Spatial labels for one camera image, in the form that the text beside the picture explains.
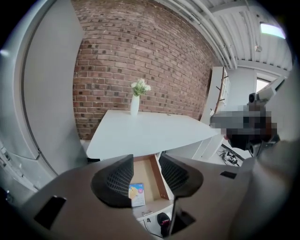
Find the white vase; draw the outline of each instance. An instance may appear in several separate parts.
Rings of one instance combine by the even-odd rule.
[[[132,116],[136,116],[137,112],[139,111],[140,106],[140,96],[132,96],[131,105],[130,105],[130,114]]]

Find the desk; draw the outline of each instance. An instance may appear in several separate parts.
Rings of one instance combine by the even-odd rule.
[[[217,135],[215,129],[188,116],[109,110],[99,124],[87,149],[89,158],[109,158],[133,154],[131,183],[144,183],[146,205],[133,208],[139,220],[173,207],[173,194],[161,173],[160,153]],[[142,212],[153,213],[143,216]]]
[[[108,110],[87,149],[93,159],[156,154],[217,135],[218,131],[191,117],[175,114]]]

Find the pipe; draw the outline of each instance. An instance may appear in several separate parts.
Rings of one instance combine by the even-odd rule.
[[[242,16],[244,17],[244,21],[246,23],[247,29],[248,29],[248,34],[249,34],[249,39],[250,39],[250,55],[251,55],[251,61],[255,61],[255,55],[254,55],[254,39],[253,39],[253,33],[252,33],[252,28],[250,26],[250,20],[248,18],[248,15],[243,12]]]
[[[226,67],[228,68],[228,64],[227,62],[225,61],[225,57],[224,55],[222,54],[222,52],[220,51],[220,48],[218,47],[216,41],[213,39],[213,37],[211,36],[211,34],[206,30],[206,28],[198,21],[198,19],[196,19],[190,12],[188,12],[183,6],[179,5],[177,2],[172,2],[172,4],[174,4],[175,6],[177,6],[178,8],[180,8],[182,11],[184,11],[186,14],[188,14],[198,25],[195,26],[196,28],[197,27],[201,27],[202,30],[204,31],[204,33],[209,37],[209,39],[211,40],[211,42],[213,43],[213,45],[216,47],[218,53],[220,54],[221,56],[221,62],[223,63],[223,65],[225,64]]]
[[[168,0],[169,2],[171,2],[172,4],[176,5],[176,2],[173,0]],[[199,13],[197,12],[194,7],[188,3],[186,0],[177,0],[177,2],[180,2],[182,5],[186,6],[187,8],[189,8],[197,17],[200,18],[200,21],[208,27],[208,29],[210,30],[210,32],[212,33],[213,37],[217,40],[219,47],[221,48],[222,52],[224,53],[224,56],[226,57],[226,60],[229,64],[229,67],[232,69],[233,65],[230,61],[230,58],[228,56],[227,51],[224,48],[224,44],[222,43],[222,40],[220,39],[220,37],[218,36],[218,34],[216,33],[216,31],[213,29],[213,27],[210,25],[210,23]]]
[[[231,60],[234,64],[234,68],[237,69],[238,65],[236,63],[236,60],[235,60],[235,57],[234,57],[234,54],[233,54],[233,51],[232,49],[229,47],[230,46],[230,42],[226,36],[226,34],[224,33],[223,31],[223,28],[222,26],[220,25],[220,23],[218,22],[218,20],[214,17],[214,15],[209,11],[209,9],[200,1],[200,0],[193,0],[194,3],[200,7],[211,19],[211,21],[213,22],[213,24],[215,25],[215,27],[217,28],[218,32],[220,33],[222,39],[224,40],[225,42],[225,45],[227,46],[227,49],[229,51],[229,54],[230,54],[230,57],[231,57]]]
[[[222,21],[224,22],[224,25],[225,25],[225,27],[227,28],[227,29],[230,29],[230,23],[229,23],[229,21],[228,21],[228,19],[226,18],[226,16],[225,15],[223,15],[223,16],[220,16],[220,18],[222,19]],[[236,40],[237,39],[239,39],[238,37],[237,37],[237,34],[236,34],[236,32],[232,32],[232,33],[230,33],[230,35],[231,35],[231,39],[232,39],[232,42],[233,42],[233,45],[234,45],[234,48],[235,48],[235,50],[236,50],[236,57],[238,58],[239,57],[239,53],[240,53],[240,50],[239,50],[239,45],[236,43]]]
[[[249,24],[250,24],[250,27],[251,27],[251,31],[253,33],[253,38],[254,38],[254,41],[255,41],[255,45],[258,46],[255,27],[254,27],[253,19],[252,19],[252,16],[251,16],[251,9],[250,9],[250,6],[249,6],[249,3],[248,3],[247,0],[245,0],[245,3],[247,5],[248,11],[249,11],[249,12],[245,12],[245,15],[248,16],[248,20],[249,20]]]

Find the small box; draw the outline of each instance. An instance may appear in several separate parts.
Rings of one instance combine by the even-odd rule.
[[[144,206],[146,204],[145,203],[144,184],[142,184],[142,183],[130,184],[128,197],[131,199],[132,207]]]

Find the open drawer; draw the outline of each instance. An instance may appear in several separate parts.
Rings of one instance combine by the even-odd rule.
[[[173,207],[173,194],[165,182],[155,155],[134,158],[134,176],[131,183],[143,183],[146,205],[133,208],[138,221],[157,215]]]

